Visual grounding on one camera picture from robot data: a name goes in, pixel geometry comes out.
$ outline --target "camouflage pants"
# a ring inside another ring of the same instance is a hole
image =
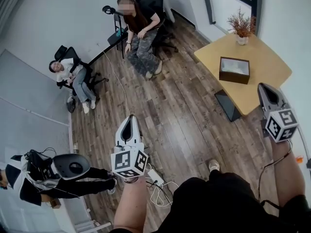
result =
[[[126,55],[136,71],[143,76],[146,75],[147,71],[154,73],[160,64],[160,60],[154,56],[151,47],[156,34],[157,29],[148,31],[142,39],[138,39],[137,34],[135,34],[131,51]]]

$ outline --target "potted plant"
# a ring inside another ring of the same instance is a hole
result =
[[[238,10],[237,15],[232,15],[228,18],[228,23],[231,26],[229,31],[234,30],[237,36],[237,42],[240,45],[246,45],[248,43],[248,37],[255,32],[256,17],[244,17],[241,8]]]

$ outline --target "white vase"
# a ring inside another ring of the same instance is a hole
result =
[[[241,46],[246,45],[248,43],[248,37],[239,37],[239,35],[236,35],[236,36],[237,36],[237,42]]]

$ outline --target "office chair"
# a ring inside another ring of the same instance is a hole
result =
[[[173,37],[172,33],[169,33],[165,26],[165,12],[163,11],[163,0],[135,0],[141,6],[149,6],[151,7],[160,17],[161,21],[157,27],[159,28],[158,33],[152,42],[152,47],[154,48],[154,53],[158,47],[168,47],[173,48],[175,52],[178,52],[177,47],[172,44],[164,42],[165,39]]]
[[[118,44],[121,42],[121,51],[122,51],[122,58],[124,58],[124,53],[123,53],[123,40],[127,38],[128,33],[127,30],[128,28],[126,27],[124,29],[124,32],[122,32],[122,24],[121,24],[121,18],[119,15],[114,14],[113,15],[113,19],[114,19],[114,23],[115,23],[115,33],[112,34],[109,38],[108,38],[108,42],[110,45],[115,46],[117,45],[117,50],[118,49]]]
[[[73,58],[73,59],[79,59],[79,60],[80,60],[80,63],[81,63],[81,59],[78,57],[78,55],[77,55],[76,51],[73,49],[73,47],[70,47],[70,48],[67,49],[67,48],[64,47],[63,45],[61,45],[61,47],[57,50],[56,54],[54,55],[54,58],[55,58],[56,61],[59,61],[59,62],[62,61],[62,60],[64,60],[64,59],[71,59],[71,58]],[[88,88],[89,88],[91,91],[94,92],[94,95],[99,99],[99,97],[97,96],[97,93],[96,93],[96,91],[95,91],[95,86],[96,86],[98,83],[102,82],[102,81],[106,81],[106,82],[107,82],[107,81],[109,81],[109,79],[103,78],[103,79],[101,79],[101,80],[97,80],[97,81],[96,81],[96,77],[97,77],[97,76],[100,76],[101,74],[100,74],[99,72],[97,72],[97,73],[95,73],[94,76],[92,76],[92,74],[91,74],[92,71],[93,71],[93,70],[92,70],[90,67],[87,67],[87,68],[86,68],[86,76],[85,76],[85,78],[84,78],[84,82],[87,84]],[[65,84],[65,85],[63,85],[63,86],[65,86],[65,87],[67,87],[67,88],[69,88],[69,89],[72,89],[72,94],[73,94],[74,96],[77,95],[77,94],[75,93],[73,87],[72,87],[72,84],[70,84],[70,85]]]

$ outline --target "hand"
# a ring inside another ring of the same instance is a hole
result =
[[[142,29],[137,35],[138,39],[142,39],[145,36],[145,34],[146,34],[146,31]]]
[[[131,44],[126,44],[125,54],[127,53],[127,51],[131,51]]]

